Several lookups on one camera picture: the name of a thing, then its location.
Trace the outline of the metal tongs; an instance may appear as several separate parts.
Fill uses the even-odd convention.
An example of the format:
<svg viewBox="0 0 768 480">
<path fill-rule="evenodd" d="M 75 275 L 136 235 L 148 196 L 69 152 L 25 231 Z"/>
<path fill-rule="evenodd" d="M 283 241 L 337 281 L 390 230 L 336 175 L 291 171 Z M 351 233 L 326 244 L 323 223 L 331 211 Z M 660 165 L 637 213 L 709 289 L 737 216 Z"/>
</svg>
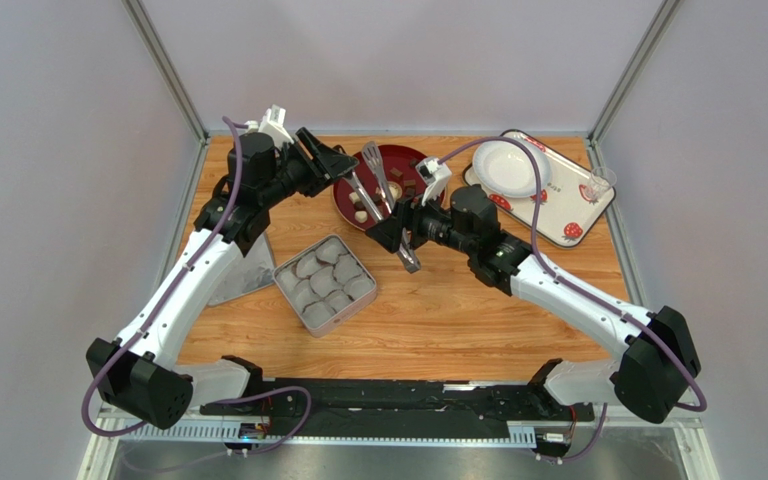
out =
<svg viewBox="0 0 768 480">
<path fill-rule="evenodd" d="M 364 163 L 367 165 L 370 172 L 373 174 L 377 186 L 383 195 L 383 207 L 388 214 L 393 213 L 396 201 L 389 188 L 389 183 L 386 178 L 386 173 L 383 165 L 383 156 L 375 141 L 367 142 L 361 148 L 361 155 Z M 376 222 L 379 223 L 384 220 L 384 216 L 381 210 L 377 207 L 373 201 L 372 196 L 363 186 L 359 179 L 359 176 L 355 169 L 351 170 L 344 176 L 344 180 L 351 187 L 352 191 L 359 196 L 359 199 L 365 207 L 367 213 Z M 401 260 L 405 270 L 408 273 L 416 273 L 421 269 L 421 263 L 416 256 L 415 251 L 409 245 L 409 237 L 406 230 L 401 232 L 401 241 L 397 250 L 397 256 Z"/>
</svg>

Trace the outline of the square tin box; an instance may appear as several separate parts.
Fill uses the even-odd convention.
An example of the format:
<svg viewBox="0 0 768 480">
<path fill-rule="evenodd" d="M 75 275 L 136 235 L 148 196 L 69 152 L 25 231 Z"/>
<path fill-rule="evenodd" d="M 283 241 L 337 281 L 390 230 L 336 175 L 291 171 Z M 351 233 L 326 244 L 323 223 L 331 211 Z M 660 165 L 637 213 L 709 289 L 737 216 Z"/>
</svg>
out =
<svg viewBox="0 0 768 480">
<path fill-rule="evenodd" d="M 307 332 L 330 334 L 378 296 L 378 284 L 336 234 L 328 235 L 278 266 L 274 281 Z"/>
</svg>

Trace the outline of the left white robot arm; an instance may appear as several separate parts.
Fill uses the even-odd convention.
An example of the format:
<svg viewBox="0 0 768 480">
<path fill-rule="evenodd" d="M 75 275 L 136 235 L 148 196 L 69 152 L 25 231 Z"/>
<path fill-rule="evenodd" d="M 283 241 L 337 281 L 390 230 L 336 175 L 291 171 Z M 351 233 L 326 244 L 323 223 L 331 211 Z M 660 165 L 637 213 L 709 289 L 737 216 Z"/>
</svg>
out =
<svg viewBox="0 0 768 480">
<path fill-rule="evenodd" d="M 183 343 L 221 284 L 263 241 L 271 209 L 295 194 L 317 196 L 359 162 L 305 128 L 287 135 L 259 125 L 235 134 L 227 164 L 158 290 L 113 340 L 97 338 L 86 352 L 93 379 L 81 416 L 96 435 L 111 433 L 92 420 L 94 396 L 138 418 L 140 426 L 159 429 L 175 425 L 192 406 L 243 396 L 251 377 L 248 363 L 225 356 L 181 367 Z"/>
</svg>

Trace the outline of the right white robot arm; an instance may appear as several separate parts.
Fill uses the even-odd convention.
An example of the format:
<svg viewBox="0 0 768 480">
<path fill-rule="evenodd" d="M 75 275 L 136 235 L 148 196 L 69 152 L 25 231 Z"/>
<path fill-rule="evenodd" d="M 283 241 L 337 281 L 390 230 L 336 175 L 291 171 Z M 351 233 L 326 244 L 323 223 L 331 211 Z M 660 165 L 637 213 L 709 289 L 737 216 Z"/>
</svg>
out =
<svg viewBox="0 0 768 480">
<path fill-rule="evenodd" d="M 403 199 L 366 235 L 390 253 L 411 253 L 428 242 L 460 252 L 482 284 L 543 308 L 597 342 L 608 358 L 552 360 L 533 376 L 553 402 L 620 405 L 653 424 L 676 408 L 707 409 L 696 381 L 700 359 L 680 312 L 650 311 L 566 272 L 504 230 L 497 205 L 480 187 L 455 190 L 447 208 Z"/>
</svg>

